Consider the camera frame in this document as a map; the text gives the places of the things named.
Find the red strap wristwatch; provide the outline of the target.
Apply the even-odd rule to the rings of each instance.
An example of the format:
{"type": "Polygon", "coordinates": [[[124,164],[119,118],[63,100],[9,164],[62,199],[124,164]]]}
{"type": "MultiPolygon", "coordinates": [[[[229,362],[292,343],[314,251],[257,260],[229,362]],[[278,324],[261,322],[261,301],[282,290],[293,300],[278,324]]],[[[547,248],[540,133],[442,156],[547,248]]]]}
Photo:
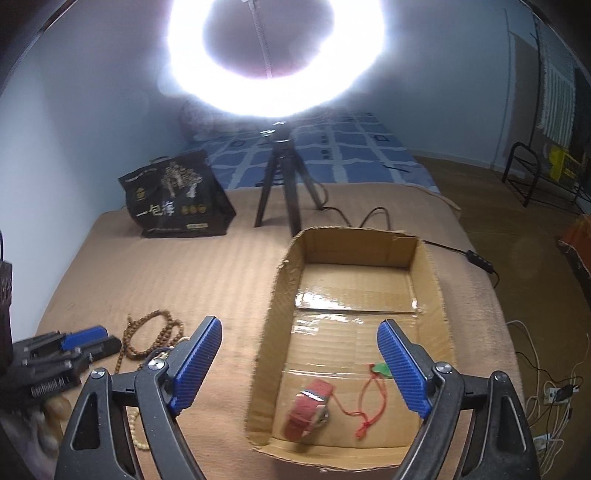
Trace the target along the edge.
{"type": "Polygon", "coordinates": [[[297,393],[283,425],[283,436],[287,441],[301,441],[328,420],[328,404],[334,390],[331,383],[315,379],[297,393]]]}

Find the open cardboard box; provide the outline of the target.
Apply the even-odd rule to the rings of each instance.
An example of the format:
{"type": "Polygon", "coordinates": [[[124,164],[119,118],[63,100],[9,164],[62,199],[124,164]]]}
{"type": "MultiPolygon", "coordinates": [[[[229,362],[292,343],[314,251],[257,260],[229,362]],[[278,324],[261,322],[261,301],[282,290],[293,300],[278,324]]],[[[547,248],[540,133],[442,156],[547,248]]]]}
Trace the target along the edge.
{"type": "Polygon", "coordinates": [[[398,466],[421,419],[392,379],[370,372],[384,362],[377,333],[387,319],[434,359],[454,359],[443,295],[422,240],[345,227],[295,236],[276,273],[253,370],[249,443],[276,459],[329,470],[398,466]],[[315,379],[335,388],[329,418],[301,441],[287,441],[287,413],[315,379]]]}

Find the black printed paper bag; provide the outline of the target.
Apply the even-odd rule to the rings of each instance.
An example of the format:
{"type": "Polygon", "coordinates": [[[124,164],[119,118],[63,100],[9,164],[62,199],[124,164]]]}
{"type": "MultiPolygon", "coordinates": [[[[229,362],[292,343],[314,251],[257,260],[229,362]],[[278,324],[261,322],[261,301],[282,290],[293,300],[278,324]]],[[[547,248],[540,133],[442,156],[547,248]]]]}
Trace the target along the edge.
{"type": "Polygon", "coordinates": [[[204,150],[162,158],[119,178],[126,209],[146,238],[221,236],[235,208],[204,150]]]}

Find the orange cloth covered box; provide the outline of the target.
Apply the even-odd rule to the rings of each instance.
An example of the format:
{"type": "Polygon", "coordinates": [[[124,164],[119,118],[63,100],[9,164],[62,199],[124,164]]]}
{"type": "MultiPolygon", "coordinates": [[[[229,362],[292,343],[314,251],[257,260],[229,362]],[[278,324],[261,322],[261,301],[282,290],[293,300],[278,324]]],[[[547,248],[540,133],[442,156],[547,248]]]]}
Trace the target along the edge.
{"type": "Polygon", "coordinates": [[[566,256],[584,295],[590,299],[591,221],[580,215],[558,239],[559,250],[566,256]]]}

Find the black clothes rack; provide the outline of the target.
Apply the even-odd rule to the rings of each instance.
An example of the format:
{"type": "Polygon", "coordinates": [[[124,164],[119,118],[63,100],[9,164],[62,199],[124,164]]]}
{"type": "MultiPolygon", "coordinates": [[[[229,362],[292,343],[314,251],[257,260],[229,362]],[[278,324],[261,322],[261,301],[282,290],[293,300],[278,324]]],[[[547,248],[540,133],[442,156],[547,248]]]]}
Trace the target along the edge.
{"type": "Polygon", "coordinates": [[[512,188],[523,206],[533,203],[558,208],[569,213],[590,211],[590,145],[582,160],[583,172],[574,187],[561,185],[549,176],[549,154],[553,145],[538,122],[542,107],[542,60],[539,53],[538,27],[544,23],[560,38],[573,56],[590,84],[590,70],[577,57],[574,50],[561,38],[549,20],[526,5],[527,21],[517,27],[507,20],[509,38],[509,74],[507,118],[508,127],[502,151],[502,182],[512,188]]]}

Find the yellow black box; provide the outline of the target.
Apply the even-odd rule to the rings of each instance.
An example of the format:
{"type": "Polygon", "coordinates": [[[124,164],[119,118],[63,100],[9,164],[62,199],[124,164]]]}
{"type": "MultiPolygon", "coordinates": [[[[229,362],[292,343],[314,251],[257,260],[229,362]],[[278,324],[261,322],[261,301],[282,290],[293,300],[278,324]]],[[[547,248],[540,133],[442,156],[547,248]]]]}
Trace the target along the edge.
{"type": "Polygon", "coordinates": [[[552,180],[566,187],[574,187],[578,183],[583,165],[567,150],[553,145],[550,149],[549,162],[549,176],[552,180]]]}

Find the black tripod stand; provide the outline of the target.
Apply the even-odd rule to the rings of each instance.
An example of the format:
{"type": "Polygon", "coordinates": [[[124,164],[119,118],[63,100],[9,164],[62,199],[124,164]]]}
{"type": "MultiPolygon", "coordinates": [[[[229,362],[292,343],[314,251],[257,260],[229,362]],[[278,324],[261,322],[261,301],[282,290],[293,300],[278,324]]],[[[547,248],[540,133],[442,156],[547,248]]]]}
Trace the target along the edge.
{"type": "Polygon", "coordinates": [[[297,195],[297,179],[303,181],[318,210],[322,210],[322,200],[315,189],[315,182],[308,168],[304,165],[304,159],[297,152],[296,144],[291,138],[291,128],[284,122],[276,122],[273,128],[263,131],[263,137],[269,140],[271,145],[270,158],[267,161],[266,173],[263,178],[262,192],[260,192],[259,206],[257,206],[254,227],[263,225],[264,212],[269,203],[273,179],[276,172],[280,172],[283,178],[283,196],[286,201],[287,219],[290,225],[290,234],[295,236],[301,231],[300,202],[297,195]]]}

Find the dark hanging clothes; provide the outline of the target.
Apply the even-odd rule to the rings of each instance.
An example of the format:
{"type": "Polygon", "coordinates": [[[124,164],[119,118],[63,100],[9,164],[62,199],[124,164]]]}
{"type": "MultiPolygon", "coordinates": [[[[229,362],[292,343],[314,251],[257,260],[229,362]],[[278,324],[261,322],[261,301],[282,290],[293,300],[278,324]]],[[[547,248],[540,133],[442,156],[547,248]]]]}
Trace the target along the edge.
{"type": "Polygon", "coordinates": [[[582,160],[590,145],[590,84],[583,72],[575,70],[575,114],[570,153],[582,160]]]}

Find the white striped hanging towel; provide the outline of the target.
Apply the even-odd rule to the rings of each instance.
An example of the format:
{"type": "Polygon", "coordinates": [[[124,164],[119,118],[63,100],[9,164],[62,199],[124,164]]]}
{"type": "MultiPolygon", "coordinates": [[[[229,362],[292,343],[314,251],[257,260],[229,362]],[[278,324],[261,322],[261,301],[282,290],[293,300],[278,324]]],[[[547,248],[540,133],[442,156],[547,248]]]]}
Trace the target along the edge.
{"type": "Polygon", "coordinates": [[[554,31],[538,27],[542,60],[542,107],[538,128],[557,145],[568,148],[572,138],[576,105],[576,62],[554,31]]]}

